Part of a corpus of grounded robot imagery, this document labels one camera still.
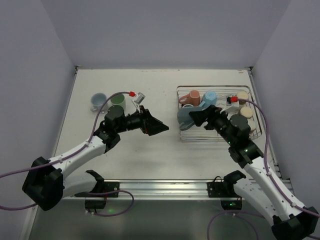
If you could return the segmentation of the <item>sage green cup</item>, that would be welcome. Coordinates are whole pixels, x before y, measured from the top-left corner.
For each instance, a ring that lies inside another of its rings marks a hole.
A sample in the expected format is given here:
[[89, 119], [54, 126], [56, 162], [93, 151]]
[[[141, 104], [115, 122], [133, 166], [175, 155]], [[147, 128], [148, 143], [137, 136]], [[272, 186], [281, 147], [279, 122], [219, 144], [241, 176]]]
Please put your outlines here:
[[113, 106], [121, 106], [124, 111], [126, 110], [126, 99], [123, 93], [114, 95], [110, 102]]

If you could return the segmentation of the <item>dark blue mug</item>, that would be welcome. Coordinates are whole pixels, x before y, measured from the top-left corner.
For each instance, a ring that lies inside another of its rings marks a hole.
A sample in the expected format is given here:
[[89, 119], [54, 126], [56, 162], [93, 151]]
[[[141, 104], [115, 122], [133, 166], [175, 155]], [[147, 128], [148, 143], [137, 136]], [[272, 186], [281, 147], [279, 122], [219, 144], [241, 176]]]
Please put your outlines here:
[[193, 108], [194, 107], [194, 105], [192, 105], [192, 104], [182, 104], [181, 105], [181, 108]]

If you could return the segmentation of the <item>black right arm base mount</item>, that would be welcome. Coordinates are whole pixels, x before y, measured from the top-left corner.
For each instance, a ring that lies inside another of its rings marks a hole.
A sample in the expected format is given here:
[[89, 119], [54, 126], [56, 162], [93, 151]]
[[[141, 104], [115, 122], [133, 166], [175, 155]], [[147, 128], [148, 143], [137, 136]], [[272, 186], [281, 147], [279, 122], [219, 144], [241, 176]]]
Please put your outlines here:
[[206, 183], [209, 198], [219, 198], [220, 205], [225, 211], [242, 210], [242, 197], [237, 195], [234, 185], [246, 176], [239, 170], [233, 171], [224, 177], [216, 176]]

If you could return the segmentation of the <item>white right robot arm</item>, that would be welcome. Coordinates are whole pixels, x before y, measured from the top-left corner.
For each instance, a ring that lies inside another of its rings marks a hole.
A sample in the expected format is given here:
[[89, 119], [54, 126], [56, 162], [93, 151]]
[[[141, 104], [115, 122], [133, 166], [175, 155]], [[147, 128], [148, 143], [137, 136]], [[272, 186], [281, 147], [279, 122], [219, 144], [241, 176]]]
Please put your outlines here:
[[314, 233], [318, 211], [298, 200], [269, 166], [267, 155], [250, 139], [247, 118], [238, 114], [228, 117], [214, 105], [192, 111], [189, 116], [196, 126], [206, 123], [206, 130], [215, 130], [229, 144], [230, 157], [255, 180], [258, 187], [240, 171], [223, 179], [268, 221], [276, 239], [302, 240]]

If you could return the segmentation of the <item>teal grey mug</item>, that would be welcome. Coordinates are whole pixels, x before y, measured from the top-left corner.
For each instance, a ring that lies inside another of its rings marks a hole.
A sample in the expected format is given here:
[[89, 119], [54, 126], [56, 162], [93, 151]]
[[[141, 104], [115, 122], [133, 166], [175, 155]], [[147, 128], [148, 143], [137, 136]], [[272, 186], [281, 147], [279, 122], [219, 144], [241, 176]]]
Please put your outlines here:
[[180, 131], [186, 131], [190, 129], [195, 123], [189, 113], [202, 111], [204, 108], [202, 106], [187, 106], [182, 107], [177, 112], [177, 121], [179, 124]]

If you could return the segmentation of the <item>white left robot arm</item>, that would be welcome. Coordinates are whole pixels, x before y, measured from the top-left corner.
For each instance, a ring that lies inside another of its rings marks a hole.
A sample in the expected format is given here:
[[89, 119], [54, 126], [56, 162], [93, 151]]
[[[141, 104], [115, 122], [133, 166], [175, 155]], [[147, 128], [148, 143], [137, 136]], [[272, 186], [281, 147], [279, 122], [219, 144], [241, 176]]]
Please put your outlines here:
[[169, 127], [143, 106], [128, 115], [121, 106], [112, 106], [85, 142], [50, 159], [39, 157], [34, 160], [22, 191], [44, 211], [55, 207], [61, 199], [79, 193], [91, 196], [113, 194], [115, 190], [107, 188], [104, 178], [93, 170], [87, 170], [80, 178], [71, 178], [70, 175], [114, 148], [121, 140], [120, 133], [136, 129], [154, 136], [169, 130]]

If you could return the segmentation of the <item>pale blue footed cup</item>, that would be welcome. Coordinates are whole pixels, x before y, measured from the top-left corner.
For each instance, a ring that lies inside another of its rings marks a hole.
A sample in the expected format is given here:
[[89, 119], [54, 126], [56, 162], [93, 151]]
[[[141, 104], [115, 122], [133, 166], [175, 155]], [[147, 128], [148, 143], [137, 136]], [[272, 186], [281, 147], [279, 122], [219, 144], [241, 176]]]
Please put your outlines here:
[[90, 99], [90, 103], [91, 103], [90, 110], [92, 112], [97, 112], [100, 109], [104, 111], [108, 107], [108, 104], [105, 103], [106, 100], [107, 100], [107, 96], [104, 93], [101, 93], [101, 92], [95, 93]]

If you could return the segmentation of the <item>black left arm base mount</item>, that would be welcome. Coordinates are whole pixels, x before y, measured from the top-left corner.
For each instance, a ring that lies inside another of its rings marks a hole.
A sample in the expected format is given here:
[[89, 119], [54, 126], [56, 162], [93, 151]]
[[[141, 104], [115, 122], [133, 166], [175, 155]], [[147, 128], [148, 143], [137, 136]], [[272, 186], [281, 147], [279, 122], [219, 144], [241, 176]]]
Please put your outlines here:
[[103, 210], [107, 204], [107, 198], [117, 198], [119, 196], [120, 182], [105, 181], [105, 179], [94, 170], [87, 170], [87, 174], [91, 175], [95, 180], [92, 190], [81, 191], [74, 196], [77, 198], [89, 198], [84, 202], [84, 208], [88, 212], [97, 214], [97, 210]]

